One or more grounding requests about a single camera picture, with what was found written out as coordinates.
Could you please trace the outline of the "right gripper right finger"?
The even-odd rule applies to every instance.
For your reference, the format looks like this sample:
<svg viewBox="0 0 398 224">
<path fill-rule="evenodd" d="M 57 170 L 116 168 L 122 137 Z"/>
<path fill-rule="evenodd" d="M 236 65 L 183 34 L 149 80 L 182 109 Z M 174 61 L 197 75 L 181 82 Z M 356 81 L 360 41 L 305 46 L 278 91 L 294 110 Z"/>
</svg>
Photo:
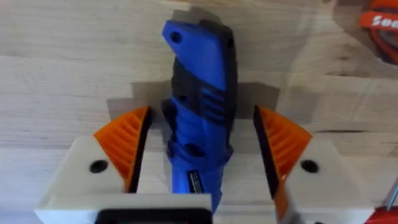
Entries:
<svg viewBox="0 0 398 224">
<path fill-rule="evenodd" d="M 331 141 L 265 107 L 253 123 L 277 223 L 366 223 L 374 207 Z"/>
</svg>

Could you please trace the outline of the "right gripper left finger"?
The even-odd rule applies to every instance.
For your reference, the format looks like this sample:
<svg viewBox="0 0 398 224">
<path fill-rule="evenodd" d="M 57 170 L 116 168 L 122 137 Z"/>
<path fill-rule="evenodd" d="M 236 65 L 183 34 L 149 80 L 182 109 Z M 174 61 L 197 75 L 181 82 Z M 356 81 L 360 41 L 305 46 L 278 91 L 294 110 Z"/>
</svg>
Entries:
<svg viewBox="0 0 398 224">
<path fill-rule="evenodd" d="M 112 120 L 91 136 L 76 138 L 47 194 L 135 192 L 151 119 L 150 108 L 141 107 Z"/>
</svg>

